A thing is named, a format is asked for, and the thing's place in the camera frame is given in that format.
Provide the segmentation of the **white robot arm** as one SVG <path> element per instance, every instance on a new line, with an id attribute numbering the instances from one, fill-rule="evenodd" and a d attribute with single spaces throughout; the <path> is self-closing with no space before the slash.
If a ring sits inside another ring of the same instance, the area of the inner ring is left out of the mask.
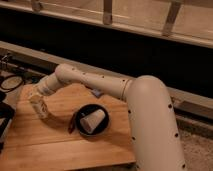
<path id="1" fill-rule="evenodd" d="M 31 106 L 41 119 L 52 116 L 44 98 L 72 83 L 98 89 L 127 103 L 138 171 L 188 171 L 172 101 L 160 79 L 150 75 L 119 78 L 60 64 L 29 93 Z"/>

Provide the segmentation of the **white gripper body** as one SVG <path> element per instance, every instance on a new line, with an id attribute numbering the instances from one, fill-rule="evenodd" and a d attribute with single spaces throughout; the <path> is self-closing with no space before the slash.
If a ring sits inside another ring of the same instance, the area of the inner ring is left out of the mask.
<path id="1" fill-rule="evenodd" d="M 29 96 L 29 102 L 41 119 L 48 117 L 49 111 L 42 96 L 38 94 L 31 94 Z"/>

